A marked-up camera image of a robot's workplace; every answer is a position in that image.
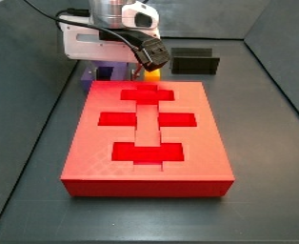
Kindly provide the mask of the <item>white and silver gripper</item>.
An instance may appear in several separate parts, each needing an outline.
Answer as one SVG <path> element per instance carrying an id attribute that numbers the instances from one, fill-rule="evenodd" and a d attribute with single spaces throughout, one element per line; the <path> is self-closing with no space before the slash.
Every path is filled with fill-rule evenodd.
<path id="1" fill-rule="evenodd" d="M 98 32 L 131 30 L 157 37 L 157 10 L 140 0 L 89 0 L 89 15 L 60 16 L 64 51 L 70 59 L 139 63 L 124 42 L 102 41 Z"/>

